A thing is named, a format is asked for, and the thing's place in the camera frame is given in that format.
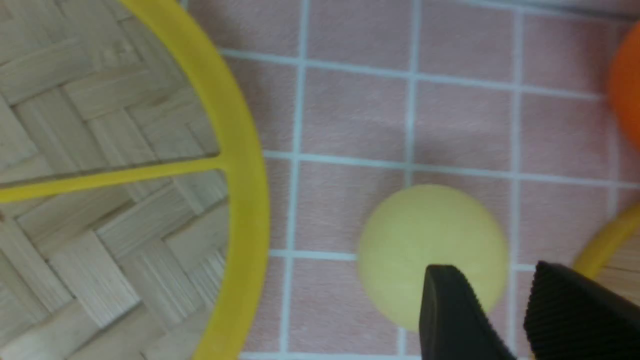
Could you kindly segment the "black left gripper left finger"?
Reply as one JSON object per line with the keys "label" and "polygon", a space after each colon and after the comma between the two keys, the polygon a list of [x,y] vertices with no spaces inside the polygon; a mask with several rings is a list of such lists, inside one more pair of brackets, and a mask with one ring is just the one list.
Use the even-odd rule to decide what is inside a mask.
{"label": "black left gripper left finger", "polygon": [[466,276],[455,266],[430,264],[419,316],[423,360],[514,360]]}

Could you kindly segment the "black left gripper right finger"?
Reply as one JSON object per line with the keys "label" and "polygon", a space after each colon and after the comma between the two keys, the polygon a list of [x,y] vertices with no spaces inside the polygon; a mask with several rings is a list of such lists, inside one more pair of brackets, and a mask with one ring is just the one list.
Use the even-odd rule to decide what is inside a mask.
{"label": "black left gripper right finger", "polygon": [[637,305],[573,269],[535,266],[523,324],[536,360],[637,360]]}

